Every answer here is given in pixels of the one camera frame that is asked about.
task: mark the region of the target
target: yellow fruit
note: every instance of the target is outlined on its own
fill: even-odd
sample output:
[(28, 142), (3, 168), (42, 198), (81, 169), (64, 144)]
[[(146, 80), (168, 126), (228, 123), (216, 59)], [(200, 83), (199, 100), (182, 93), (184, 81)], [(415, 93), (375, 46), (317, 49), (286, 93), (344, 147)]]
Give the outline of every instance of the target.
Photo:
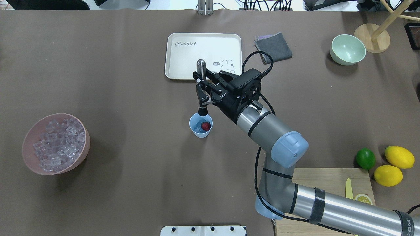
[(400, 169), (409, 169), (414, 165), (414, 155), (407, 149), (399, 146), (389, 146), (385, 149), (385, 158)]
[(358, 194), (354, 197), (354, 199), (359, 202), (364, 202), (373, 205), (372, 199), (365, 194)]
[(381, 165), (373, 173), (376, 182), (386, 187), (397, 185), (402, 180), (402, 172), (393, 165)]

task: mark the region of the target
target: rabbit cartoon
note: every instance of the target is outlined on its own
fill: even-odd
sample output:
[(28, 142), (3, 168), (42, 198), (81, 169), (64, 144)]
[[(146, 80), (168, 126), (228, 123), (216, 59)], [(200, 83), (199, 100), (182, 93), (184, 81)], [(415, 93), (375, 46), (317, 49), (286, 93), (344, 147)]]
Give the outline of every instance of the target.
[(235, 73), (235, 68), (232, 60), (223, 60), (220, 70)]

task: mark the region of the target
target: strawberry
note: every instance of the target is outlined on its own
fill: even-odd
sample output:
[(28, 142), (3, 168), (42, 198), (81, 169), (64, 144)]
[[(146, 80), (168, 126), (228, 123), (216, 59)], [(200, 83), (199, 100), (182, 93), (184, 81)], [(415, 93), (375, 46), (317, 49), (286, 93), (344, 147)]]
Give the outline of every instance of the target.
[(210, 122), (208, 121), (201, 123), (201, 128), (206, 132), (210, 130), (210, 126)]

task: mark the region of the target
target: white tray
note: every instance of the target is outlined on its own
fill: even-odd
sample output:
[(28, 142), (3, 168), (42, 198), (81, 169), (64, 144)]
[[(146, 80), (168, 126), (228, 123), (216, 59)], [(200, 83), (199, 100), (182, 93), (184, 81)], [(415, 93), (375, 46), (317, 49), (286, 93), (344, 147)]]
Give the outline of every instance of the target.
[(173, 33), (166, 47), (165, 75), (170, 79), (193, 79), (199, 59), (204, 59), (212, 72), (240, 75), (241, 45), (236, 34)]

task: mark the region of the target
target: mint green bowl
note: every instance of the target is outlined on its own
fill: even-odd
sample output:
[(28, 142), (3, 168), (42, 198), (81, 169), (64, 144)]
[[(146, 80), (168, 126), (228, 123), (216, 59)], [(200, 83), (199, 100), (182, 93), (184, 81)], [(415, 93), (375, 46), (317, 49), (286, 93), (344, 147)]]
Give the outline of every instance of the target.
[(358, 38), (341, 34), (333, 39), (330, 54), (338, 64), (349, 66), (365, 58), (366, 48)]

